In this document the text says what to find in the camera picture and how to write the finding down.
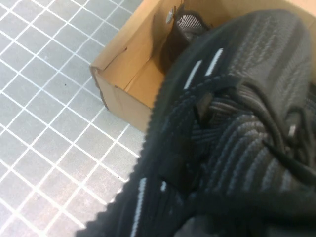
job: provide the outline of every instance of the floor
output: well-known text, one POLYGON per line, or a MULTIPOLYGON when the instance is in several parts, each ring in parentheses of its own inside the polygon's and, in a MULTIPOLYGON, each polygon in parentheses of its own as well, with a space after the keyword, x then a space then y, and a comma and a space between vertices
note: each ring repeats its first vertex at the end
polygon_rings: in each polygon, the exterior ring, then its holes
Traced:
POLYGON ((0 236, 71 237, 126 182, 144 135, 88 66, 141 0, 0 0, 0 236))

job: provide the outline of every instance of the gray tile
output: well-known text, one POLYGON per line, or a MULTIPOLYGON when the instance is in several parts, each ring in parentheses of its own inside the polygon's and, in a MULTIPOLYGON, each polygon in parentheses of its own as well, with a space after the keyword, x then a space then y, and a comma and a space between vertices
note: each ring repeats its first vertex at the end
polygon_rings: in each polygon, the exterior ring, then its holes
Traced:
POLYGON ((7 126, 22 109, 10 99, 0 94, 0 123, 7 126))
POLYGON ((68 147, 70 147, 70 143, 56 132, 48 128, 35 142, 33 147, 51 162, 56 163, 56 161, 63 155, 63 153, 65 153, 68 147))
POLYGON ((138 6, 142 3, 143 0, 124 0, 121 4, 122 7, 126 8, 129 11, 134 12, 138 6))
POLYGON ((31 144, 44 128, 43 123, 26 111, 23 111, 9 127, 14 134, 28 144, 31 144))
POLYGON ((70 23, 88 35, 101 24, 101 20, 87 10, 82 9, 70 23))
POLYGON ((45 87, 44 90, 55 96, 61 102, 67 104, 79 90, 79 86, 58 73, 45 87))
POLYGON ((110 202, 123 186, 123 182, 105 168, 98 166, 88 179, 86 186, 104 201, 110 202))
POLYGON ((17 0, 1 0, 1 4, 8 8, 11 8, 16 2, 17 0))
POLYGON ((11 43, 11 40, 5 35, 0 33, 0 52, 2 52, 10 43, 11 43))
POLYGON ((45 11, 39 16, 33 25, 41 29, 49 36, 53 36, 64 24, 64 21, 54 16, 52 13, 45 11))
POLYGON ((99 17, 106 19, 116 8, 116 5, 108 0, 90 0, 86 4, 85 8, 92 11, 99 17))
POLYGON ((103 160, 103 164, 125 180, 128 179, 136 163, 137 158, 117 144, 103 160))
POLYGON ((69 203, 67 210, 82 223, 94 220, 96 214, 104 211, 105 207, 86 191, 80 189, 78 194, 69 203))
POLYGON ((74 114, 69 109, 65 109, 53 122, 52 127, 63 134, 69 140, 74 141, 87 127, 88 123, 74 114))
POLYGON ((13 67, 15 70, 21 70, 33 57, 31 53, 14 43, 0 58, 13 67))
POLYGON ((19 16, 22 16, 25 20, 31 22, 43 11, 43 8, 36 5, 31 0, 22 0, 17 4, 13 11, 19 16))
POLYGON ((14 219, 13 222, 4 230, 2 237, 38 237, 23 221, 14 219))
POLYGON ((82 32, 68 24, 63 27, 55 37, 58 42, 62 43, 73 52, 76 52, 87 38, 88 37, 82 32))
POLYGON ((70 0, 55 0, 49 10, 68 21, 78 10, 79 6, 70 0))
POLYGON ((4 90, 8 96, 23 106, 26 105, 38 91, 39 89, 36 86, 20 75, 4 90))
POLYGON ((39 53, 39 57, 57 69, 60 69, 71 56, 70 51, 54 41, 49 42, 39 53))
POLYGON ((108 110, 103 110, 93 122, 93 124, 113 138, 117 138, 127 126, 125 121, 116 117, 108 110))
POLYGON ((59 205, 64 205, 77 188, 66 175, 57 169, 47 177, 40 189, 59 205))
POLYGON ((37 185, 51 167, 52 166, 38 154, 32 150, 28 150, 14 167, 14 170, 26 178, 31 184, 37 185))
POLYGON ((26 149, 27 147, 22 142, 7 131, 0 136, 1 159, 6 164, 13 165, 26 149))
POLYGON ((88 0, 74 0, 74 1, 79 3, 81 6, 83 6, 88 0))
POLYGON ((17 41, 33 53, 37 53, 49 41, 49 38, 30 26, 17 41))
POLYGON ((68 216, 66 216, 65 214, 61 214, 61 216, 49 229, 48 236, 74 237, 76 235, 76 231, 78 231, 79 229, 80 227, 75 222, 73 222, 68 216))
POLYGON ((17 37, 26 27, 27 24, 12 13, 7 14, 0 24, 0 30, 12 38, 17 37))
POLYGON ((79 147, 96 159, 100 159, 105 152, 107 152, 112 143, 113 141, 110 138, 93 126, 90 126, 77 141, 79 147))
POLYGON ((16 73, 2 62, 0 62, 0 72, 1 72, 0 90, 2 90, 14 78, 16 73))
POLYGON ((6 10, 0 6, 0 17, 2 17, 6 13, 6 10))
POLYGON ((0 182, 0 198, 16 209, 31 192, 31 188, 12 172, 0 182))
POLYGON ((84 88, 86 88, 87 90, 89 90, 90 92, 92 92, 94 95, 98 96, 99 98, 101 98, 100 96, 100 90, 99 88, 97 88, 95 81, 93 78, 90 78, 90 80, 88 81, 88 83, 84 86, 84 88))
POLYGON ((100 43, 107 45, 117 32, 117 29, 104 22, 92 37, 100 43))
POLYGON ((33 194, 20 211, 39 230, 44 230, 57 212, 57 208, 37 193, 33 194))
POLYGON ((8 169, 0 163, 0 178, 8 171, 8 169))
POLYGON ((102 101, 98 100, 87 91, 81 90, 70 103, 69 107, 91 121, 104 105, 102 101))
POLYGON ((58 166, 82 182, 95 165, 96 162, 85 153, 76 147, 72 147, 58 166))
POLYGON ((89 64, 77 56, 74 56, 61 71, 80 84, 84 84, 91 77, 89 64))
POLYGON ((36 0, 42 6, 48 6, 52 2, 52 0, 36 0))
POLYGON ((133 126, 129 126, 125 133, 120 137, 119 142, 131 149, 136 154, 140 154, 143 149, 145 134, 133 126))
POLYGON ((55 73, 55 69, 39 58, 34 58, 22 71, 24 76, 39 86, 43 86, 55 73))
POLYGON ((103 47, 101 45, 89 39, 79 50, 78 55, 92 63, 102 50, 103 47))
POLYGON ((62 104, 41 91, 27 106, 27 109, 44 122, 50 123, 63 107, 62 104))
POLYGON ((122 28, 126 21, 130 18, 131 14, 128 11, 125 11, 122 8, 118 8, 115 12, 110 16, 108 22, 114 25, 117 28, 122 28))
POLYGON ((0 226, 2 226, 11 215, 12 213, 5 206, 0 204, 0 226))

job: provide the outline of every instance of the black shoelace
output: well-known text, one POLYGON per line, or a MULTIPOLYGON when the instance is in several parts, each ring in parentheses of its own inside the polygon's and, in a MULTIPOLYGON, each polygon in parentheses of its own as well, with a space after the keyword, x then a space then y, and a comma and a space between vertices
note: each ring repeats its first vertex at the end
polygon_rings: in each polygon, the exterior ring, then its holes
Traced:
POLYGON ((305 185, 316 187, 314 136, 306 112, 303 108, 290 108, 291 114, 299 115, 299 124, 287 127, 274 112, 267 96, 254 84, 245 82, 262 101, 266 109, 249 97, 242 96, 237 89, 230 88, 228 95, 234 101, 251 110, 265 125, 273 142, 264 141, 265 146, 291 174, 305 185))

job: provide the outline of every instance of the sneaker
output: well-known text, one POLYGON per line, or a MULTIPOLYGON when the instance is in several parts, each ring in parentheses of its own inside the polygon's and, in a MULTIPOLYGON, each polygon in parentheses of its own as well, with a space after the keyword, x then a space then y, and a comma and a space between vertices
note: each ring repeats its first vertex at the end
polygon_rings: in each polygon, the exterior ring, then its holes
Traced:
POLYGON ((305 108, 312 124, 313 134, 316 137, 316 86, 313 84, 310 84, 310 90, 306 99, 305 108))
POLYGON ((172 29, 160 52, 160 69, 165 74, 179 55, 210 27, 194 11, 184 10, 181 5, 173 15, 172 29))
POLYGON ((303 109, 311 52, 308 30, 285 10, 252 12, 198 38, 163 83, 129 181, 77 237, 315 229, 314 141, 303 109))

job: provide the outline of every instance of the cardboard box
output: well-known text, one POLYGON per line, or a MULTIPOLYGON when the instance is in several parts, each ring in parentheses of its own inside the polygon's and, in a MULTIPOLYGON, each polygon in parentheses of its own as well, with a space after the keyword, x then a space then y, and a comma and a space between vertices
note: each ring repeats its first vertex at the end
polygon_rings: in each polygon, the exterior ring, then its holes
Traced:
POLYGON ((172 21, 166 23, 166 17, 182 3, 214 27, 259 9, 287 9, 299 15, 310 29, 316 55, 315 0, 144 0, 90 66, 107 108, 141 131, 146 131, 164 79, 158 59, 172 26, 172 21))

